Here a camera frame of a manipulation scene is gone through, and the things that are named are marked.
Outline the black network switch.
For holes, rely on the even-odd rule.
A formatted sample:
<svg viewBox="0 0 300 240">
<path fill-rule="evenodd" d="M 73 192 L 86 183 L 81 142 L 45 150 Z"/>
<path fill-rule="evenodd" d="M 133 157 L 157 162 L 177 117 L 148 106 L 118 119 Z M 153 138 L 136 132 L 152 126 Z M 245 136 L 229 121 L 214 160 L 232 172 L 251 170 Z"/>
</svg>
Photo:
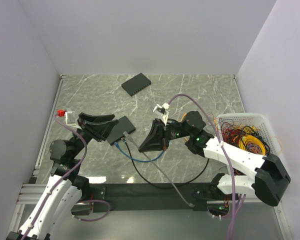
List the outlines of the black network switch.
<svg viewBox="0 0 300 240">
<path fill-rule="evenodd" d="M 132 124 L 128 117 L 123 116 L 118 120 L 117 125 L 113 128 L 106 140 L 110 146 L 113 146 L 115 142 L 118 142 L 121 138 L 125 136 L 124 132 L 131 134 L 135 130 L 136 127 Z"/>
</svg>

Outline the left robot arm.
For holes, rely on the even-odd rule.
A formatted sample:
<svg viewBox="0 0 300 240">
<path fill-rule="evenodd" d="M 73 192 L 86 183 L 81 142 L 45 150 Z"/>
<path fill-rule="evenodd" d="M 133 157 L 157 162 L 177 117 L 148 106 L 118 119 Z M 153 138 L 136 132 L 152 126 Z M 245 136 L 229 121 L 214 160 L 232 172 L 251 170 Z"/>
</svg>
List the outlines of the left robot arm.
<svg viewBox="0 0 300 240">
<path fill-rule="evenodd" d="M 16 232 L 9 232 L 8 240 L 51 240 L 57 228 L 71 214 L 79 201 L 92 202 L 89 179 L 79 175 L 91 140 L 105 141 L 118 124 L 114 114 L 89 115 L 80 113 L 70 121 L 73 112 L 58 110 L 55 122 L 72 132 L 68 140 L 54 140 L 50 147 L 53 162 L 46 187 L 30 216 Z"/>
</svg>

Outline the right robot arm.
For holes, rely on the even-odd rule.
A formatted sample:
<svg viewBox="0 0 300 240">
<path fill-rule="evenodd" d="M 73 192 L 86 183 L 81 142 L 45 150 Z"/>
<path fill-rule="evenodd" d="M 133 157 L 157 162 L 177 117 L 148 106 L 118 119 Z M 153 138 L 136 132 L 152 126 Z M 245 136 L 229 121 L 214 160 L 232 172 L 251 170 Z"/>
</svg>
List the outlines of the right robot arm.
<svg viewBox="0 0 300 240">
<path fill-rule="evenodd" d="M 219 161 L 242 175 L 217 174 L 210 195 L 220 200 L 232 193 L 255 195 L 263 203 L 276 207 L 281 201 L 291 178 L 281 159 L 270 153 L 250 153 L 206 132 L 205 122 L 198 111 L 190 111 L 178 121 L 162 121 L 156 118 L 148 136 L 138 148 L 139 152 L 165 151 L 172 140 L 188 137 L 185 143 L 190 152 L 201 157 Z"/>
</svg>

